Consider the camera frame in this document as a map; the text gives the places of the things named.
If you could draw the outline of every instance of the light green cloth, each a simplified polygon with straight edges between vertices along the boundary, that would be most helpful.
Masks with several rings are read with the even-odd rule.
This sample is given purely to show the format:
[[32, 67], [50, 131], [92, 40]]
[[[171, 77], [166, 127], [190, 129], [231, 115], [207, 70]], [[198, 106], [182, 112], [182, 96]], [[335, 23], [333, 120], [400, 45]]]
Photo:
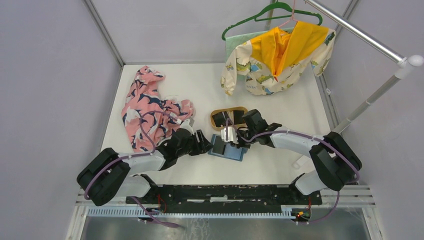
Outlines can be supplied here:
[[[291, 33], [293, 31], [293, 27], [285, 28], [284, 31]], [[252, 32], [235, 36], [228, 36], [225, 38], [225, 62], [230, 57], [231, 53], [236, 49], [236, 47], [244, 42], [251, 40], [254, 37], [257, 37], [261, 34], [264, 34], [268, 31], [260, 31], [260, 32]], [[246, 76], [237, 75], [237, 81], [246, 82]]]

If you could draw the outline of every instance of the white enclosure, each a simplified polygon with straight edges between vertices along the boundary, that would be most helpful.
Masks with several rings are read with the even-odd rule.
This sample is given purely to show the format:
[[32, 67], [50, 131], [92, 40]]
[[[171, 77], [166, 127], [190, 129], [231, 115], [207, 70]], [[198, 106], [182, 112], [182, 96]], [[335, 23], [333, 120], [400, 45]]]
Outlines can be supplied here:
[[[338, 22], [354, 32], [332, 20], [337, 16], [331, 11], [320, 13], [322, 25], [337, 31], [324, 76], [315, 79], [307, 69], [289, 91], [253, 96], [239, 86], [234, 96], [226, 96], [219, 86], [225, 60], [221, 34], [270, 2], [275, 1], [3, 1], [0, 239], [81, 235], [90, 203], [83, 199], [77, 175], [101, 149], [132, 150], [121, 109], [144, 65], [167, 75], [159, 85], [163, 97], [193, 101], [194, 128], [208, 139], [218, 134], [210, 128], [210, 112], [234, 106], [257, 108], [268, 123], [310, 134], [341, 132], [351, 123], [342, 133], [362, 161], [363, 187], [344, 188], [341, 208], [366, 206], [363, 216], [372, 240], [420, 239], [424, 67], [412, 67], [419, 65], [419, 56], [417, 62], [404, 56], [424, 55], [424, 1], [321, 0], [349, 19], [353, 25]], [[281, 2], [293, 5], [292, 0]], [[295, 8], [318, 13], [320, 6], [297, 0]], [[299, 14], [296, 19], [316, 21]], [[264, 31], [284, 21], [275, 19], [269, 26], [247, 22], [227, 36]], [[265, 106], [269, 101], [290, 104]], [[159, 184], [289, 184], [314, 168], [309, 161], [294, 170], [291, 165], [300, 156], [288, 150], [255, 145], [249, 151], [243, 165], [210, 155], [182, 157], [174, 167], [148, 174]], [[356, 193], [362, 202], [352, 200]], [[315, 207], [334, 204], [335, 192], [325, 194], [323, 206]]]

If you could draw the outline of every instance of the wooden tray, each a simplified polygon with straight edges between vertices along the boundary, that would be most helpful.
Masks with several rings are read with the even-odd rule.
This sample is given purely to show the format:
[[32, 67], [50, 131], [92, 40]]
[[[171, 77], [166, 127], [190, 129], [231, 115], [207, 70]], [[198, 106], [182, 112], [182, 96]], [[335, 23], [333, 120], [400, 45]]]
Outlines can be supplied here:
[[[234, 122], [234, 112], [233, 111], [243, 111], [244, 113], [247, 113], [248, 110], [243, 107], [243, 106], [236, 106], [236, 107], [230, 107], [230, 108], [223, 108], [223, 109], [217, 109], [214, 110], [210, 113], [210, 124], [212, 125], [212, 128], [215, 131], [221, 131], [222, 129], [225, 128], [225, 126], [216, 126], [214, 119], [212, 118], [213, 115], [217, 114], [217, 113], [221, 113], [221, 112], [227, 112], [229, 118], [232, 120], [232, 122]], [[240, 128], [240, 127], [246, 127], [246, 124], [236, 124], [235, 125], [236, 128]]]

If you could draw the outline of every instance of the metal rod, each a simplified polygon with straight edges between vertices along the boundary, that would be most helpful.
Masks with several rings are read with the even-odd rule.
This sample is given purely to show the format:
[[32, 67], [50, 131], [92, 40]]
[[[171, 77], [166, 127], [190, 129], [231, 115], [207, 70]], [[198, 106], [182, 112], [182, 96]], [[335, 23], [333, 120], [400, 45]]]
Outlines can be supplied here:
[[384, 45], [382, 42], [378, 41], [374, 37], [370, 36], [365, 31], [361, 30], [359, 27], [353, 25], [352, 23], [348, 22], [346, 19], [341, 17], [339, 14], [335, 13], [334, 11], [330, 10], [327, 6], [323, 5], [319, 1], [315, 0], [304, 0], [308, 4], [310, 4], [312, 7], [316, 8], [318, 11], [325, 14], [327, 17], [334, 20], [336, 23], [340, 24], [347, 30], [349, 30], [351, 33], [358, 36], [360, 39], [364, 40], [369, 45], [373, 46], [375, 49], [386, 55], [389, 59], [394, 61], [395, 63], [401, 63], [404, 60], [404, 56], [400, 55], [399, 53], [393, 51], [388, 46]]
[[348, 117], [346, 117], [339, 125], [337, 125], [332, 131], [341, 133], [347, 128], [353, 120], [361, 115], [367, 108], [369, 108], [377, 99], [385, 94], [391, 87], [393, 87], [400, 78], [395, 75], [391, 76], [377, 91], [375, 91], [367, 100], [365, 100], [360, 106], [358, 106]]
[[[277, 1], [277, 0], [271, 0], [271, 1], [269, 2], [269, 4], [270, 4], [270, 5], [271, 5], [271, 4], [274, 4], [276, 1]], [[268, 20], [266, 20], [266, 23], [265, 23], [265, 31], [268, 31], [268, 30], [270, 30], [270, 29], [271, 29], [271, 21], [272, 21], [272, 19], [270, 19], [270, 18], [272, 18], [272, 17], [273, 17], [273, 14], [274, 14], [274, 9], [269, 10], [269, 12], [268, 12], [268, 16], [266, 17]]]
[[119, 66], [122, 68], [125, 65], [125, 62], [121, 56], [121, 54], [118, 51], [117, 46], [115, 45], [114, 41], [112, 40], [111, 35], [109, 34], [108, 30], [106, 29], [105, 24], [102, 21], [102, 18], [100, 18], [99, 12], [97, 12], [96, 7], [94, 6], [94, 3], [92, 0], [82, 0], [87, 7], [88, 12], [90, 13], [91, 17], [94, 20], [94, 23], [96, 24], [98, 30], [100, 31], [101, 35], [103, 36], [104, 40], [106, 41], [107, 45], [109, 46], [110, 51], [112, 52], [113, 56], [116, 59], [116, 62], [119, 64]]
[[[352, 13], [354, 12], [354, 10], [356, 9], [356, 7], [358, 6], [360, 0], [350, 0], [349, 4], [347, 5], [346, 9], [344, 10], [344, 13], [342, 15], [342, 17], [346, 20], [349, 20], [351, 18]], [[343, 27], [340, 24], [337, 24], [337, 26], [335, 27], [335, 32], [337, 33], [337, 35], [340, 34], [340, 32], [342, 31]]]

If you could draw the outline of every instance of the gray wall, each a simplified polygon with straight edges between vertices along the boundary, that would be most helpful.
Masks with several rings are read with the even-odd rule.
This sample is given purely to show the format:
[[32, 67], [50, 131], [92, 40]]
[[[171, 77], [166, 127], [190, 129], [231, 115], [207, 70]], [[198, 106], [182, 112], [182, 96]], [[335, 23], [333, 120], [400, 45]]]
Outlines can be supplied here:
[[[270, 0], [92, 0], [125, 62], [182, 63], [224, 62], [223, 31], [259, 13]], [[342, 14], [349, 0], [321, 0]], [[293, 0], [282, 1], [293, 5]], [[298, 0], [296, 9], [318, 12]], [[274, 16], [289, 15], [276, 9]], [[316, 17], [296, 18], [317, 23]], [[323, 16], [323, 25], [336, 24]], [[272, 26], [286, 19], [272, 21]], [[263, 31], [265, 21], [250, 21], [227, 32], [226, 36]]]
[[63, 239], [119, 66], [81, 0], [0, 9], [0, 239]]
[[[424, 55], [424, 1], [361, 1], [351, 21], [405, 56]], [[397, 69], [344, 30], [325, 76], [346, 117]], [[424, 67], [401, 80], [344, 136], [362, 160], [389, 240], [422, 239], [424, 207]]]

